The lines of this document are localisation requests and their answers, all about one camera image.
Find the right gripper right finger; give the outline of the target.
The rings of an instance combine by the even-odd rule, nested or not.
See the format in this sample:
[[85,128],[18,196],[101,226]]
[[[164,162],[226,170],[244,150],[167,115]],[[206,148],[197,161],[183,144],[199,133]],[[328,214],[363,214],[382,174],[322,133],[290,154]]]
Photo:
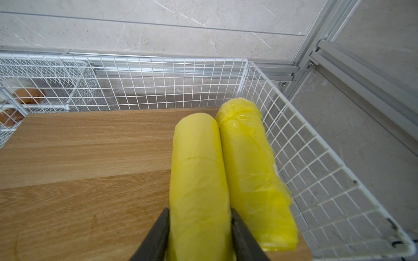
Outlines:
[[231,235],[237,261],[270,261],[234,208],[231,209]]

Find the yellow roll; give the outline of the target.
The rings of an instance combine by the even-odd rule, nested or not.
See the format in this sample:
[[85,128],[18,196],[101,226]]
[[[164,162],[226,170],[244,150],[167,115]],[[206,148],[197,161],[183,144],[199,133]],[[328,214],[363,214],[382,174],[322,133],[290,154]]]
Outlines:
[[274,152],[256,104],[244,98],[225,102],[216,115],[230,205],[264,251],[291,251],[298,227],[291,192],[277,173]]

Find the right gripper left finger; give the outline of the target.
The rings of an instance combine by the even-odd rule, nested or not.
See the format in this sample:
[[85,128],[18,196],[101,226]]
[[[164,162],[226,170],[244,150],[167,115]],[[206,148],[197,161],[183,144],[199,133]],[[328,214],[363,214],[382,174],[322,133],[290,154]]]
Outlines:
[[129,261],[164,261],[170,231],[170,211],[165,208]]

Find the yellow roll horizontal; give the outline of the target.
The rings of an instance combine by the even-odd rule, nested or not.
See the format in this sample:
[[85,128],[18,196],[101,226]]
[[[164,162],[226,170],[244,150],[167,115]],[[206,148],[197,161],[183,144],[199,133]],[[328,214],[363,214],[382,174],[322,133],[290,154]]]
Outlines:
[[167,260],[234,260],[220,132],[209,114],[188,115],[175,126],[169,210]]

